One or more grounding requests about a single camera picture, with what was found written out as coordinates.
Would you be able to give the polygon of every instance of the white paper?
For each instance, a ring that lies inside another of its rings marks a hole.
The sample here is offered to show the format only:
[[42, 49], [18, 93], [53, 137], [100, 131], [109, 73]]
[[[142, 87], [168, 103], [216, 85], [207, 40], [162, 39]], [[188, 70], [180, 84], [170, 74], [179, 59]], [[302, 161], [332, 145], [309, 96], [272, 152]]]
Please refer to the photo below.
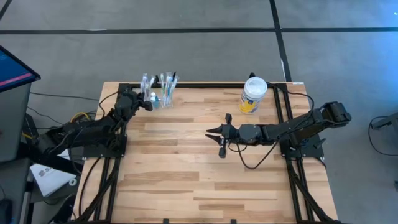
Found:
[[[64, 150], [58, 156], [69, 159], [68, 150]], [[43, 166], [40, 164], [31, 165], [30, 170], [35, 177], [37, 185], [42, 192], [43, 197], [47, 197], [56, 190], [64, 186], [69, 180], [74, 179], [76, 175], [55, 170], [53, 168]]]

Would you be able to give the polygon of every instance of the wooden tabletop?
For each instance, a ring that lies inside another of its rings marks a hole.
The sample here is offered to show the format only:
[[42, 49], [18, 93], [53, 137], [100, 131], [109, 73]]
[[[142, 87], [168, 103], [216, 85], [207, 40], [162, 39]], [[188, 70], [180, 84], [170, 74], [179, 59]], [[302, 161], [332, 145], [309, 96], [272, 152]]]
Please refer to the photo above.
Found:
[[[104, 83], [101, 99], [117, 91], [118, 85]], [[303, 84], [287, 86], [291, 92], [305, 93]], [[206, 129], [225, 123], [225, 113], [232, 114], [232, 124], [237, 128], [244, 123], [278, 123], [273, 91], [267, 91], [252, 115], [238, 109], [241, 92], [235, 88], [177, 88], [173, 108], [136, 113], [127, 126], [128, 144], [121, 160], [113, 223], [162, 223], [163, 218], [171, 223], [229, 223], [231, 219], [238, 223], [295, 223], [279, 146], [256, 170], [247, 170], [235, 152], [228, 151], [226, 158], [220, 159], [218, 145], [205, 137]], [[295, 117], [308, 112], [306, 97], [289, 97]], [[112, 96], [102, 106], [108, 111], [115, 100]], [[283, 100], [282, 109], [286, 120]], [[244, 160], [253, 166], [270, 148], [249, 147], [243, 152]], [[85, 162], [82, 180], [95, 160]], [[90, 175], [83, 210], [98, 192], [103, 160]], [[325, 168], [312, 158], [304, 160], [304, 168], [310, 193], [326, 214], [337, 218]], [[76, 214], [82, 185], [83, 181], [76, 197]], [[301, 194], [299, 198], [306, 218]], [[107, 202], [108, 195], [103, 200], [102, 218]]]

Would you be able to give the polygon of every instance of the yellow cable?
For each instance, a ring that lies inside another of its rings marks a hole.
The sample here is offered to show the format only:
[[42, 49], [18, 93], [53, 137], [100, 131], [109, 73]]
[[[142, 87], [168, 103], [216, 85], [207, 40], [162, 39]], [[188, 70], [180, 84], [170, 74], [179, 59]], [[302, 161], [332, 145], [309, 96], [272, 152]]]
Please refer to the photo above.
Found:
[[28, 135], [28, 134], [22, 133], [22, 135], [23, 135], [25, 138], [33, 139], [32, 136], [30, 136], [30, 135]]
[[84, 115], [84, 116], [86, 116], [86, 118], [87, 119], [90, 119], [90, 117], [86, 114], [86, 113], [84, 113], [84, 112], [79, 112], [79, 113], [77, 113], [77, 114], [75, 114], [74, 116], [73, 116], [73, 118], [70, 120], [70, 122], [72, 123], [72, 121], [73, 121], [73, 119], [75, 119], [77, 116], [79, 116], [79, 115]]

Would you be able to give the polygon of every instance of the concrete floor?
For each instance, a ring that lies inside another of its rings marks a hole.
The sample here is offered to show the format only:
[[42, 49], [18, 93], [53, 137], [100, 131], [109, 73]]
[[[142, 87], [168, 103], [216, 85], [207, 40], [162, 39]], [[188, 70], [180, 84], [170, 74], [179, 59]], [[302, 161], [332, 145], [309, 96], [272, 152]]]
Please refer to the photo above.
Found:
[[[0, 7], [6, 0], [0, 0]], [[398, 27], [395, 0], [276, 0], [282, 28]], [[13, 0], [0, 30], [273, 27], [268, 0]], [[396, 223], [398, 158], [369, 145], [371, 118], [398, 111], [398, 32], [283, 33], [294, 82], [316, 106], [341, 101], [353, 120], [322, 137], [339, 219]], [[274, 32], [227, 34], [0, 35], [0, 44], [42, 76], [32, 91], [98, 98], [105, 81], [176, 70], [182, 80], [241, 80], [250, 72], [283, 81]], [[94, 101], [31, 95], [29, 106], [61, 122]], [[38, 127], [53, 123], [34, 116]], [[372, 133], [376, 147], [398, 154], [391, 128]], [[36, 206], [34, 223], [55, 207]]]

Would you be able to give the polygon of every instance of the plastic bottle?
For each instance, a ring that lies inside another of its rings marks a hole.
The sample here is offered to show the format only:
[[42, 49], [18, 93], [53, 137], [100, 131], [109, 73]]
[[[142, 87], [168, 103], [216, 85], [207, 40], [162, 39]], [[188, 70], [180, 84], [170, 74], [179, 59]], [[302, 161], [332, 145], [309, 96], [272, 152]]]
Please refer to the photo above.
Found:
[[239, 110], [251, 114], [257, 110], [267, 91], [267, 83], [259, 77], [249, 78], [244, 84]]

